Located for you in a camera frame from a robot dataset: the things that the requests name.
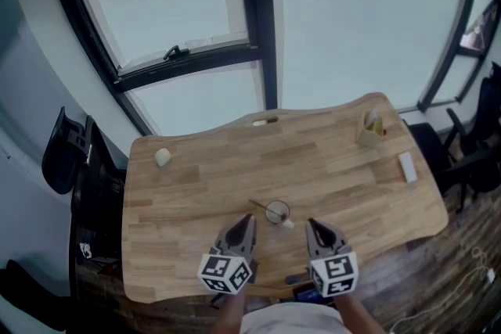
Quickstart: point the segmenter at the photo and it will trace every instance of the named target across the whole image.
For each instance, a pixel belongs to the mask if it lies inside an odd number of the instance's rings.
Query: office chair
[[[449,154],[449,145],[442,145],[437,133],[428,123],[408,126],[430,167],[442,195],[455,184],[461,184],[460,213],[464,207],[467,186],[474,190],[474,198],[479,192],[490,192],[501,184],[501,174],[496,164],[500,152],[498,146],[478,150],[455,160]]]
[[[484,78],[481,83],[480,95],[478,97],[477,113],[475,114],[473,127],[467,132],[461,124],[460,119],[454,110],[447,109],[447,114],[451,117],[453,127],[445,140],[445,147],[448,148],[457,134],[460,135],[460,147],[463,155],[470,155],[485,148],[481,141],[489,138],[499,128],[499,118],[501,117],[501,85],[499,84],[499,67],[495,64],[492,68],[492,76]]]
[[[120,259],[125,172],[115,167],[92,117],[87,116],[83,128],[68,119],[62,107],[41,168],[56,192],[73,189],[72,224],[92,232],[86,239],[92,258]]]
[[[0,269],[0,295],[14,307],[58,332],[131,332],[123,327],[112,304],[102,308],[78,303],[73,297],[56,296],[38,284],[14,260],[9,260],[5,269]]]

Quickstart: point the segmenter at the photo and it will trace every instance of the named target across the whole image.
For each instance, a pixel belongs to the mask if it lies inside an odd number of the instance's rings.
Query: small glass cup
[[[273,200],[266,206],[265,216],[272,224],[283,224],[290,216],[289,205],[280,199]]]

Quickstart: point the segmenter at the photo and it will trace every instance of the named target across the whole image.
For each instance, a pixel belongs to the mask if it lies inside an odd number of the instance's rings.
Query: window frame
[[[460,0],[460,9],[456,20],[451,27],[451,34],[444,47],[441,62],[434,70],[428,81],[415,109],[426,112],[430,107],[441,106],[453,102],[462,102],[479,74],[486,55],[491,47],[495,32],[499,26],[501,15],[501,0],[493,0],[498,10],[492,28],[492,34],[484,51],[464,48],[460,45],[461,38],[467,29],[474,0]],[[202,52],[193,52],[188,55],[168,59],[162,63],[147,66],[129,72],[118,72],[103,40],[87,10],[84,0],[60,0],[67,18],[72,26],[82,48],[87,54],[91,64],[99,77],[106,85],[110,94],[123,109],[131,122],[141,135],[151,135],[148,124],[143,120],[142,114],[130,101],[127,91],[141,88],[144,85],[203,70],[228,66],[237,63],[261,60],[265,108],[267,110],[278,107],[278,82],[276,67],[276,37],[273,0],[243,0],[247,21],[249,43],[242,45],[229,45],[213,48]],[[438,89],[456,56],[468,56],[477,59],[466,82],[458,95],[450,101],[433,103]]]
[[[169,78],[221,66],[261,60],[265,108],[276,109],[278,105],[273,0],[243,0],[248,43],[177,56],[125,74],[118,73],[92,21],[85,1],[60,0],[60,2],[91,64],[141,135],[151,135],[152,131],[125,92]]]
[[[492,0],[492,2],[489,3],[489,5],[485,8],[486,11],[490,7],[492,7],[493,3],[497,4],[497,13],[494,24],[492,26],[492,34],[488,39],[488,44],[485,46],[485,49],[483,51],[464,48],[460,44],[463,34],[467,29],[467,23],[468,19],[470,18],[470,13],[472,10],[473,3],[474,0],[460,0],[460,10],[458,10],[458,14],[455,21],[456,26],[453,27],[453,32],[451,33],[451,35],[449,35],[448,39],[449,46],[444,49],[445,52],[442,56],[442,62],[435,69],[434,74],[428,81],[428,85],[425,88],[424,93],[421,95],[421,98],[416,105],[417,109],[419,109],[422,113],[426,112],[426,110],[430,107],[442,106],[454,102],[461,103],[465,99],[467,93],[470,91],[472,84],[474,83],[478,73],[480,72],[480,69],[484,64],[485,58],[488,54],[489,49],[491,48],[495,32],[499,25],[501,0]],[[474,57],[477,58],[478,60],[474,64],[474,68],[470,72],[470,75],[463,83],[461,89],[459,90],[458,95],[454,99],[451,99],[449,101],[440,101],[433,103],[433,100],[438,93],[438,89],[444,82],[445,77],[449,72],[452,62],[454,61],[454,58],[456,56]]]

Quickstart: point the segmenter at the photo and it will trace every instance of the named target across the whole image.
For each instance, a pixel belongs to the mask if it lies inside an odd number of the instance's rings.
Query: wooden tabletop
[[[387,130],[375,149],[355,143],[363,110],[376,110]],[[278,120],[253,124],[272,117]],[[162,168],[153,160],[160,148],[172,154]],[[398,162],[408,151],[418,176],[412,184]],[[287,202],[295,229],[269,224],[248,199]],[[222,228],[247,213],[258,223],[259,263],[247,293],[262,296],[290,293],[285,277],[304,275],[310,217],[342,229],[359,265],[435,235],[448,223],[421,152],[383,94],[331,109],[256,113],[194,135],[139,138],[132,144],[124,194],[127,296],[151,303],[207,293],[196,277],[202,254]]]

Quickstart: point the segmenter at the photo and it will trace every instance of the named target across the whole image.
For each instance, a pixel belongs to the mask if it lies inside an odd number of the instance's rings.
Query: marker cube
[[[310,260],[309,274],[322,296],[336,296],[353,291],[359,280],[355,252],[325,259]]]
[[[210,291],[237,294],[251,278],[252,270],[244,257],[206,253],[197,276]]]

